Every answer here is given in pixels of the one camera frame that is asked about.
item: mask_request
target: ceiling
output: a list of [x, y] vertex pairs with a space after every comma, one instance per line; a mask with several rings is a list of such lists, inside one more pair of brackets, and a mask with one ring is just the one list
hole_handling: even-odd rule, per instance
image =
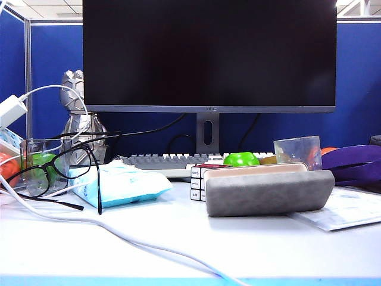
[[[361, 15], [361, 3], [369, 15], [381, 15], [381, 0], [337, 0], [338, 16]], [[24, 18], [82, 17], [82, 0], [8, 0], [8, 6]]]
[[82, 0], [18, 0], [8, 6], [24, 18], [82, 18]]

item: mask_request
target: blue tissue package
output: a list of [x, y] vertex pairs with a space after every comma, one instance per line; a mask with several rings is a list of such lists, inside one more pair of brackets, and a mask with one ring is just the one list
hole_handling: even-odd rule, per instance
[[[83, 171], [71, 169], [70, 176]], [[100, 165], [101, 197], [103, 207], [128, 204], [135, 201], [154, 200], [162, 193], [172, 189], [171, 182], [160, 173], [137, 169], [114, 160], [109, 164]], [[98, 206], [98, 175], [96, 167], [92, 166], [88, 173], [70, 180], [70, 185], [88, 183], [74, 188], [74, 193], [94, 207]]]

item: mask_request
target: gray glasses case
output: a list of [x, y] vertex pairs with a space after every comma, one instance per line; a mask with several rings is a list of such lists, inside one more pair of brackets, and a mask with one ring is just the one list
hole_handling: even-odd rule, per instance
[[211, 217], [318, 210], [335, 185], [331, 171], [308, 171], [302, 163], [208, 170], [204, 176]]

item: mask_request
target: blue cubicle wall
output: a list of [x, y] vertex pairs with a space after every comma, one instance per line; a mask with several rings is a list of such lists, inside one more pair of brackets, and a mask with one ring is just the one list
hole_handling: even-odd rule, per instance
[[[0, 17], [0, 102], [12, 94], [25, 93], [24, 66], [24, 22], [3, 11]], [[9, 128], [25, 137], [25, 116]]]
[[[381, 23], [338, 24], [336, 111], [332, 114], [262, 114], [247, 137], [244, 149], [273, 151], [273, 141], [276, 139], [307, 135], [320, 135], [322, 147], [344, 147], [366, 144], [371, 135], [381, 134], [380, 30]], [[33, 87], [59, 83], [66, 70], [81, 68], [81, 26], [33, 26]], [[67, 112], [59, 104], [58, 91], [41, 92], [33, 104], [34, 137], [50, 137], [60, 133], [67, 120]], [[156, 128], [177, 116], [163, 113], [100, 114], [108, 130], [125, 132]], [[221, 152], [238, 150], [238, 143], [255, 116], [221, 115]], [[114, 152], [163, 153], [170, 140], [183, 133], [195, 136], [194, 114], [189, 114], [168, 130], [122, 139]], [[193, 153], [195, 150], [191, 140], [181, 137], [170, 151]]]

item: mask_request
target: desk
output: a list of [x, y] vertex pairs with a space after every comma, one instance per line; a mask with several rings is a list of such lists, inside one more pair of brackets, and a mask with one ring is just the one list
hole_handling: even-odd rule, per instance
[[[286, 216], [211, 218], [204, 202], [190, 200], [188, 183], [173, 185], [156, 201], [104, 209], [102, 216], [74, 194], [62, 200], [84, 205], [83, 212], [32, 205], [97, 217], [231, 276], [261, 278], [248, 280], [252, 285], [381, 285], [381, 223], [325, 232]], [[227, 285], [98, 226], [44, 220], [5, 200], [0, 197], [0, 285]]]

